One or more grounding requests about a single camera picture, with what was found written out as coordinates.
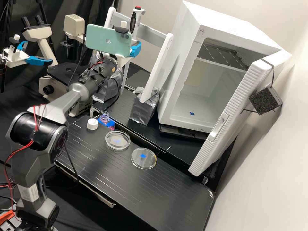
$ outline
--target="orange part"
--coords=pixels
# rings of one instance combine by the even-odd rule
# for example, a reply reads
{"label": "orange part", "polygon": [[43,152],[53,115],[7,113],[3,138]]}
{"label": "orange part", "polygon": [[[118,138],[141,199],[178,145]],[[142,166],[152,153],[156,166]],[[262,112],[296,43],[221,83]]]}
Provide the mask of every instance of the orange part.
{"label": "orange part", "polygon": [[5,221],[11,219],[14,216],[13,211],[8,211],[0,216],[0,225],[2,225]]}

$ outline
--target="red wire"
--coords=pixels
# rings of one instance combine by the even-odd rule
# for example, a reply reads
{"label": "red wire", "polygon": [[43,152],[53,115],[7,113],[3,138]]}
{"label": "red wire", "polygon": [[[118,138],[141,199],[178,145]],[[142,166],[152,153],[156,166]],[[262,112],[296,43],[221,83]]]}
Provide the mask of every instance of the red wire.
{"label": "red wire", "polygon": [[97,62],[97,63],[93,64],[93,65],[90,67],[90,69],[91,69],[93,66],[95,66],[96,64],[100,64],[100,63],[103,63],[103,61],[100,61],[100,62]]}
{"label": "red wire", "polygon": [[38,116],[39,116],[39,109],[41,108],[41,106],[44,106],[44,109],[43,109],[41,118],[40,118],[39,121],[38,121],[38,127],[37,127],[38,130],[39,130],[39,127],[40,127],[41,122],[42,122],[43,114],[44,114],[45,109],[46,109],[46,104],[40,104],[40,105],[38,106]]}
{"label": "red wire", "polygon": [[18,150],[16,150],[16,151],[12,152],[12,153],[7,157],[7,159],[6,159],[5,163],[4,163],[4,175],[5,175],[6,181],[7,181],[7,183],[8,183],[8,185],[5,185],[5,187],[8,187],[8,188],[10,189],[12,211],[13,211],[13,186],[12,186],[11,181],[10,181],[10,179],[9,179],[9,176],[8,176],[8,174],[7,174],[6,164],[9,162],[9,160],[10,160],[17,152],[20,152],[21,150],[24,150],[24,149],[30,147],[33,143],[34,143],[34,141],[31,140],[27,145],[25,145],[25,146],[21,147],[20,149],[18,149]]}
{"label": "red wire", "polygon": [[36,116],[35,116],[35,105],[33,105],[33,114],[34,114],[34,122],[35,122],[34,130],[37,131],[38,130],[38,124],[36,122]]}
{"label": "red wire", "polygon": [[[36,120],[36,114],[35,114],[35,105],[33,105],[33,115],[34,115],[34,122],[35,122],[35,128],[34,130],[35,131],[38,131],[38,121]],[[10,159],[17,153],[17,152],[20,152],[28,147],[30,147],[32,144],[34,143],[33,140],[31,140],[28,144],[26,144],[25,146],[21,147],[20,149],[16,150],[16,151],[13,151],[6,159],[5,163],[4,163],[4,175],[5,175],[5,178],[6,178],[6,181],[7,181],[7,185],[1,185],[0,188],[5,188],[5,187],[8,187],[10,189],[10,195],[11,195],[11,206],[12,206],[12,210],[13,210],[13,187],[12,187],[12,183],[9,179],[9,176],[7,174],[7,170],[6,170],[6,164],[10,161]]]}

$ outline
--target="petri dish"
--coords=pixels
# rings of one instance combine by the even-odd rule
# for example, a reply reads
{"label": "petri dish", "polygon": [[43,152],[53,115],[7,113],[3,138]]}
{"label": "petri dish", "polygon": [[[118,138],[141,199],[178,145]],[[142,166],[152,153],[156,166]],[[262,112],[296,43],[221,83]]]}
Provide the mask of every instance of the petri dish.
{"label": "petri dish", "polygon": [[156,155],[150,149],[136,148],[131,155],[133,165],[141,169],[151,169],[156,165]]}
{"label": "petri dish", "polygon": [[105,136],[105,141],[109,147],[116,150],[126,149],[131,143],[129,135],[121,130],[108,132]]}

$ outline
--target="microscope focus knob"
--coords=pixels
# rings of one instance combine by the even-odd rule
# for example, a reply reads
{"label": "microscope focus knob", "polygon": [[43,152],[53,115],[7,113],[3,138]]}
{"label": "microscope focus knob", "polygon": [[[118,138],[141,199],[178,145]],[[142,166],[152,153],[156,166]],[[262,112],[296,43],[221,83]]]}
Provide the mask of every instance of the microscope focus knob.
{"label": "microscope focus knob", "polygon": [[43,92],[46,94],[46,95],[49,95],[49,94],[52,94],[54,93],[54,87],[51,86],[51,85],[47,85],[45,87],[43,87]]}
{"label": "microscope focus knob", "polygon": [[37,15],[34,18],[38,26],[44,25],[44,21],[41,19],[41,16]]}

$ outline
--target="white cap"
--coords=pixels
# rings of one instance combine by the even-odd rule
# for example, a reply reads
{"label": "white cap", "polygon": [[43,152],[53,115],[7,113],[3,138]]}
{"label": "white cap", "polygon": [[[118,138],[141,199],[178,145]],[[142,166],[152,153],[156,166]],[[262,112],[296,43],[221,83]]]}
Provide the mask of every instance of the white cap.
{"label": "white cap", "polygon": [[122,28],[127,28],[127,21],[121,21],[121,27]]}
{"label": "white cap", "polygon": [[15,34],[15,35],[14,35],[14,39],[17,40],[17,41],[19,41],[20,36],[19,36],[18,34]]}
{"label": "white cap", "polygon": [[96,130],[98,127],[97,119],[88,119],[87,128],[90,130]]}

